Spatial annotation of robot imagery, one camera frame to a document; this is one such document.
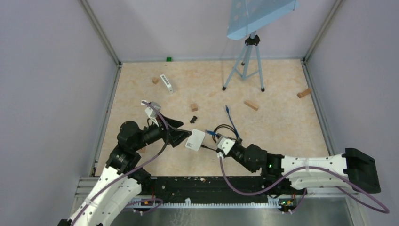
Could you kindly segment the white TP-Link switch box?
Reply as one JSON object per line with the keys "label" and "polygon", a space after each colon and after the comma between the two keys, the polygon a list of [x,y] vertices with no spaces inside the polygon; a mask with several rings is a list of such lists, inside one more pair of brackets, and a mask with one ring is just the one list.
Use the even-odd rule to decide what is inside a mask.
{"label": "white TP-Link switch box", "polygon": [[205,139],[206,133],[204,131],[193,129],[192,134],[188,137],[185,147],[194,151],[198,151]]}

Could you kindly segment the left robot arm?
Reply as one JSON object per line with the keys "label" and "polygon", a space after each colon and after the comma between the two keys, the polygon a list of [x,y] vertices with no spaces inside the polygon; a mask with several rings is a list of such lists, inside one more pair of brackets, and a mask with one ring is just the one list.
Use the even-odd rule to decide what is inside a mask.
{"label": "left robot arm", "polygon": [[164,145],[178,146],[192,132],[180,129],[183,122],[163,115],[155,121],[139,128],[135,121],[124,122],[117,135],[117,145],[111,152],[96,184],[85,201],[67,219],[61,219],[60,226],[109,226],[139,194],[146,194],[151,188],[151,175],[138,165],[141,159],[138,151],[162,140]]}

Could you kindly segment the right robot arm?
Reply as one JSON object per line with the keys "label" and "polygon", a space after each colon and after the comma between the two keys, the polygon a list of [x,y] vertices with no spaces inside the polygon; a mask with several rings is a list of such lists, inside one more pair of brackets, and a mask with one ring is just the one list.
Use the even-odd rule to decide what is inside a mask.
{"label": "right robot arm", "polygon": [[276,182],[282,194],[293,189],[333,186],[370,194],[381,192],[375,159],[356,148],[327,157],[302,158],[268,153],[254,144],[234,144],[223,153],[252,173],[260,171],[267,185]]}

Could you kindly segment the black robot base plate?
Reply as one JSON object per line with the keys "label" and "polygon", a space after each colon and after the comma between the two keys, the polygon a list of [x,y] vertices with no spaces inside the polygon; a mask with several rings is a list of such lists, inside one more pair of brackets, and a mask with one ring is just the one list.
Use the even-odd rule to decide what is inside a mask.
{"label": "black robot base plate", "polygon": [[233,191],[223,177],[152,177],[142,188],[143,197],[160,198],[165,204],[183,203],[189,198],[194,204],[267,203],[284,195],[298,198],[304,190],[296,190],[284,179],[265,193],[244,196]]}

